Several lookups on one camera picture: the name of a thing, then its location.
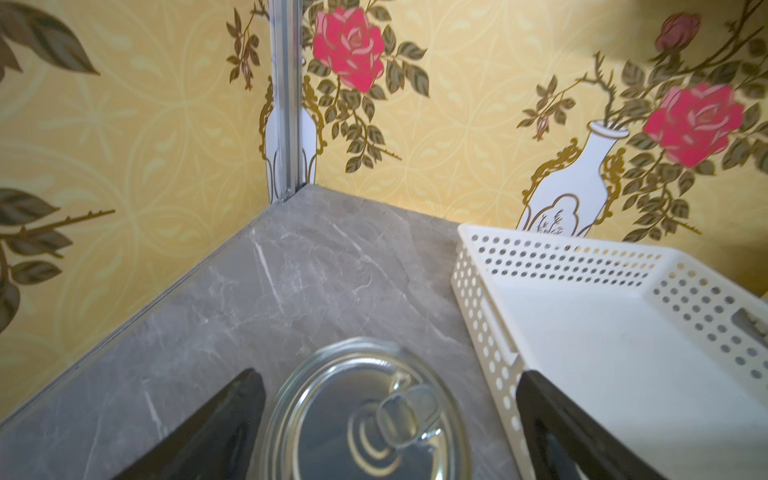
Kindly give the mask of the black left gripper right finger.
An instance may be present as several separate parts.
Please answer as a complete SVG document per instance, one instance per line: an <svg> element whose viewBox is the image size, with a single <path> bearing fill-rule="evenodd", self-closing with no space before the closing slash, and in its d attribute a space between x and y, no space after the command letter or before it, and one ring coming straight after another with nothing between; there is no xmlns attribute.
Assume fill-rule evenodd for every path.
<svg viewBox="0 0 768 480"><path fill-rule="evenodd" d="M537 479L661 479L543 374L525 371L517 405Z"/></svg>

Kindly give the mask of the dark blue silver-top can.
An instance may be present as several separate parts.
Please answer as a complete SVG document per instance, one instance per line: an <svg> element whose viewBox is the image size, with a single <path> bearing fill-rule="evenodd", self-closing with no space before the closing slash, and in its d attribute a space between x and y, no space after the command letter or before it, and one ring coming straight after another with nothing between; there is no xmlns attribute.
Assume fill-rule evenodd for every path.
<svg viewBox="0 0 768 480"><path fill-rule="evenodd" d="M458 403L431 366L357 337L308 357L275 397L259 479L468 479Z"/></svg>

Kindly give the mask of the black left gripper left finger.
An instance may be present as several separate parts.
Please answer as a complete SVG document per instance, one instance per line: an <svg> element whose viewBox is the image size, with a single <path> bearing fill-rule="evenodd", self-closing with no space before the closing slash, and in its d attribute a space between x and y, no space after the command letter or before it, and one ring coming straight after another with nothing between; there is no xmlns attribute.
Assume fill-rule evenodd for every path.
<svg viewBox="0 0 768 480"><path fill-rule="evenodd" d="M244 479L266 403L262 376L248 368L118 479Z"/></svg>

